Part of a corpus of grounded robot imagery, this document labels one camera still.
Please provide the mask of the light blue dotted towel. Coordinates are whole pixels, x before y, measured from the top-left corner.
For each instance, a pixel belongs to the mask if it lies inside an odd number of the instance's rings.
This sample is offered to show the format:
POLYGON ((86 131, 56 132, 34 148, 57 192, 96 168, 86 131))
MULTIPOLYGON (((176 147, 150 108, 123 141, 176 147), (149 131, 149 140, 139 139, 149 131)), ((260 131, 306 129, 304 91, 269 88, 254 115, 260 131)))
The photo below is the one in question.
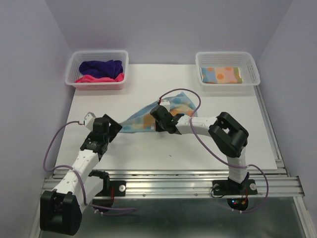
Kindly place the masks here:
MULTIPOLYGON (((173 116, 176 114, 186 114, 190 116, 196 109, 195 104, 184 92, 176 96, 165 97, 164 100, 170 103, 170 112, 173 116)), ((153 102, 121 122, 122 129, 120 133, 155 132, 156 123, 155 119, 150 115, 150 111, 156 105, 157 102, 153 102)))

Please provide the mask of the orange dotted towel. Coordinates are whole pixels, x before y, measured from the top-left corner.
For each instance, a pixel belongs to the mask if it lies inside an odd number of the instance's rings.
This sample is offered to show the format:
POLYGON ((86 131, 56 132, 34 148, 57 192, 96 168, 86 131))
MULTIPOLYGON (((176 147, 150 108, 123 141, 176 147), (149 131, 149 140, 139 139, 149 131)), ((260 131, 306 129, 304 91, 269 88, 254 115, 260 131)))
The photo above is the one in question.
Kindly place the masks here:
POLYGON ((202 82, 206 84, 242 84, 237 67, 201 67, 202 82))

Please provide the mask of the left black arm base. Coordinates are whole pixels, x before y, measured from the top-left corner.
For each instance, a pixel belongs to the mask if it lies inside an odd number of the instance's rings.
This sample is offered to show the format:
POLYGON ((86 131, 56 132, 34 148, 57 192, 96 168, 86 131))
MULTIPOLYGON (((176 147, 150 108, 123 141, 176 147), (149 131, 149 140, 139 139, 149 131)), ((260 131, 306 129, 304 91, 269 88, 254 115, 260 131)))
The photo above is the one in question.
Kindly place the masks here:
POLYGON ((102 215, 116 215, 116 212, 123 212, 113 208, 116 197, 124 197, 126 194, 126 181, 113 180, 104 182, 102 190, 97 193, 92 201, 93 208, 102 215))

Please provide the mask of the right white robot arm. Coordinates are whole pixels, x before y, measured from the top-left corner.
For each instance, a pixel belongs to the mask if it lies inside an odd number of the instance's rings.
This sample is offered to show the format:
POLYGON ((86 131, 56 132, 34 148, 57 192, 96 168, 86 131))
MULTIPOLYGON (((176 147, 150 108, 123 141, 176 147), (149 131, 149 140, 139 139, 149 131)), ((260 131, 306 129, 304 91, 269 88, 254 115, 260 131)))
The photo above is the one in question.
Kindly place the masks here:
POLYGON ((233 193, 240 193, 246 187, 248 171, 245 159, 249 133, 229 113, 222 112, 216 117, 190 117, 185 114, 172 115, 161 105, 150 111, 155 119, 156 131, 170 134, 193 134, 213 139, 216 146, 227 157, 227 161, 218 160, 229 168, 228 188, 233 193))

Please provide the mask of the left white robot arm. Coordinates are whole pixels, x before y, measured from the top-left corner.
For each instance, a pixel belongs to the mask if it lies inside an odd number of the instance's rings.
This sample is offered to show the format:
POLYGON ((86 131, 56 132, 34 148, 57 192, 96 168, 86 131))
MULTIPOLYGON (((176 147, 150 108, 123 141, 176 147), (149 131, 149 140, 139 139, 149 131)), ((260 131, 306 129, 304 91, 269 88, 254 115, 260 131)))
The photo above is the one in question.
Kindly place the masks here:
POLYGON ((108 115, 98 118, 93 113, 86 114, 81 124, 90 132, 73 165, 65 165, 68 172, 64 178, 41 195, 40 229, 43 231, 73 236, 80 228, 83 211, 97 194, 114 196, 109 174, 94 168, 122 125, 108 115))

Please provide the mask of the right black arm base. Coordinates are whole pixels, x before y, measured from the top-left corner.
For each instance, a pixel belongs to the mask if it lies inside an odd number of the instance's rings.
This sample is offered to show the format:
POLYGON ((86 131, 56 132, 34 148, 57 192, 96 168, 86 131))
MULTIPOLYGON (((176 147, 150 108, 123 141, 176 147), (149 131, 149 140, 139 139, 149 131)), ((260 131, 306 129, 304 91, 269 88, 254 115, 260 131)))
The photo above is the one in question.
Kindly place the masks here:
POLYGON ((253 179, 246 179, 242 183, 230 179, 212 182, 211 197, 227 197, 229 207, 236 211, 246 211, 249 206, 249 195, 257 194, 257 186, 253 179))

